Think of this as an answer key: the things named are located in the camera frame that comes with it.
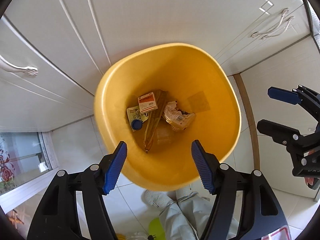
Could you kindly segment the person right hand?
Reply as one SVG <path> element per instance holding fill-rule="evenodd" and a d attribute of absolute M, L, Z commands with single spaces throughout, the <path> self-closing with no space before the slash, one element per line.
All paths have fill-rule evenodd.
<path fill-rule="evenodd" d="M 313 154 L 314 152 L 315 152 L 314 150 L 311 150 L 311 151 L 308 153 L 308 155 L 311 155 L 311 154 Z M 307 186 L 312 186 L 313 183 L 314 183 L 314 178 L 311 178 L 311 177 L 305 177 L 304 180 L 305 180 L 305 183 L 306 183 Z"/>

